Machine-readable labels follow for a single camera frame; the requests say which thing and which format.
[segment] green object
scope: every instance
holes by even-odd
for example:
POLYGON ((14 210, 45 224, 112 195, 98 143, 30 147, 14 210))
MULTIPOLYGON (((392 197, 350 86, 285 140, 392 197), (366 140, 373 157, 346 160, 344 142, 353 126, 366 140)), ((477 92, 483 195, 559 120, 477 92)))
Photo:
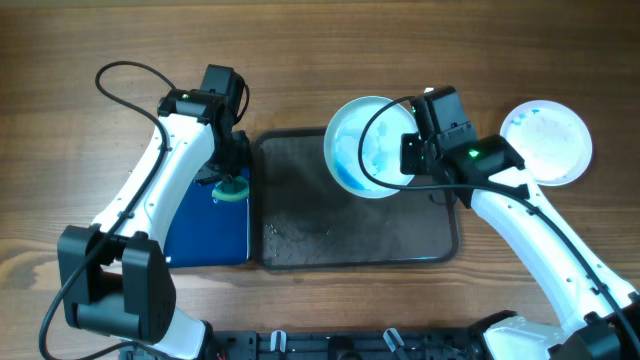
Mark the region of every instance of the green object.
POLYGON ((221 181, 211 191, 214 199, 235 202, 249 197, 249 183, 242 176, 236 176, 231 182, 221 181))

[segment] white plate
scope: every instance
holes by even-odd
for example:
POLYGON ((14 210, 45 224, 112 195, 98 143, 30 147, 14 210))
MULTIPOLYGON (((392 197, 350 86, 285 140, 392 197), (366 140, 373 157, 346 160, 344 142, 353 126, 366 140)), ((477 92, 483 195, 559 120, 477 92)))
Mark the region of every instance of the white plate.
MULTIPOLYGON (((377 199, 393 195, 398 190, 381 187, 369 181, 358 164, 358 142, 362 130, 371 117, 391 100, 379 96, 366 96, 355 99, 344 105, 331 119, 324 136, 324 159, 327 167, 340 186, 350 193, 377 199)), ((418 128, 413 116, 402 105, 395 105, 382 113, 365 137, 363 158, 365 168, 376 179, 381 181, 407 185, 413 175, 400 172, 400 148, 402 134, 416 133, 418 128), (375 134, 382 132, 379 141, 375 134), (384 163, 384 170, 374 165, 374 153, 390 154, 384 163)))
POLYGON ((500 129, 540 185, 568 184, 591 162, 593 144, 575 112, 553 101, 526 102, 509 113, 500 129))

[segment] blue stain on plate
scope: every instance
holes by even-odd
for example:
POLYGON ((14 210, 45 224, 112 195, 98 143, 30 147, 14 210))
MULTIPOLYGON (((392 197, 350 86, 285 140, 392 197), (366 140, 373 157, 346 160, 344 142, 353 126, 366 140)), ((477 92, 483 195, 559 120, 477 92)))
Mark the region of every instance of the blue stain on plate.
POLYGON ((357 190, 364 190, 364 186, 362 186, 362 184, 360 184, 358 180, 356 180, 353 176, 351 176, 351 174, 349 174, 349 171, 347 171, 347 169, 345 169, 345 167, 342 166, 341 163, 336 161, 335 164, 336 164, 336 172, 338 173, 338 176, 340 177, 340 179, 342 179, 342 181, 344 181, 344 183, 348 187, 352 189, 357 189, 357 190))

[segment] wooden tabletop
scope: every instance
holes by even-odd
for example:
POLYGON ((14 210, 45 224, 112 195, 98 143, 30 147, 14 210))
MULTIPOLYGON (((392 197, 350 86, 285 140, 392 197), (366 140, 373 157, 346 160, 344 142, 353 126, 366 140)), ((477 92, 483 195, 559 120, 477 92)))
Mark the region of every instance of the wooden tabletop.
MULTIPOLYGON (((480 136, 519 103, 550 99, 587 124, 594 157, 576 182, 544 188, 612 269, 640 286, 640 5, 425 1, 0 10, 0 358, 38 358, 42 317, 60 288, 56 241, 114 197, 152 125, 95 89, 115 60, 146 63, 197 88, 209 63, 251 86, 240 124, 327 125, 359 96, 457 87, 480 136)), ((114 69, 105 87, 152 112, 167 87, 114 69)), ((556 323, 506 243, 460 209, 463 244, 424 268, 272 275, 174 271, 178 304, 216 330, 371 330, 465 326, 503 309, 556 323)), ((72 330, 58 312, 52 352, 77 357, 114 339, 72 330)))

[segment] blue surface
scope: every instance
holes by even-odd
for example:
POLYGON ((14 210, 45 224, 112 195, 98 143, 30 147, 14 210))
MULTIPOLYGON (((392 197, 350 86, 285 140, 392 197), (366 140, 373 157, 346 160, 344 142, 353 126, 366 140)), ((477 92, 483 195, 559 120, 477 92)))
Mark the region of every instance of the blue surface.
MULTIPOLYGON (((249 180, 249 170, 242 176, 249 180)), ((169 226, 164 255, 170 268, 238 265, 249 253, 249 199, 214 202, 215 184, 192 182, 169 226)))

